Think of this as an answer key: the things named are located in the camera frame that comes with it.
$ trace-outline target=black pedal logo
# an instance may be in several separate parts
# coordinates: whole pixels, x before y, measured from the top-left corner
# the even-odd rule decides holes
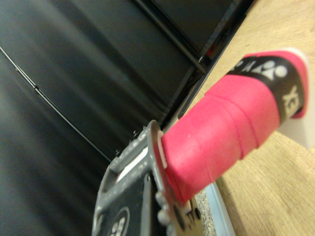
[[[130,212],[128,207],[123,207],[116,214],[114,223],[108,236],[125,236],[128,230]]]

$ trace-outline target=pink handlebar grip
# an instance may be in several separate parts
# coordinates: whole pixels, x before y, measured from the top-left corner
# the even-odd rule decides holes
[[[303,61],[286,51],[246,55],[237,63],[162,137],[177,199],[185,203],[286,119],[303,116],[307,79]]]

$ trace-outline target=black plastic panel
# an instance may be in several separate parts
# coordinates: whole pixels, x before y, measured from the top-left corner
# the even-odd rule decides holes
[[[91,235],[107,165],[0,53],[0,235]]]
[[[152,0],[200,52],[232,0]]]
[[[163,121],[190,62],[129,0],[2,0],[0,45],[109,158]]]

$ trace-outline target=black grip band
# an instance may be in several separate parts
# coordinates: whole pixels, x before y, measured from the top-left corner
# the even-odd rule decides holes
[[[253,77],[263,82],[274,95],[280,123],[301,110],[304,106],[304,88],[294,66],[281,57],[243,58],[227,75]]]

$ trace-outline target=wooden floor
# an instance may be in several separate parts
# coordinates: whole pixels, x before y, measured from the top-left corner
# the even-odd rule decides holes
[[[245,54],[283,47],[302,50],[315,75],[315,0],[258,0],[192,105]],[[315,148],[275,132],[217,184],[236,235],[315,236]]]

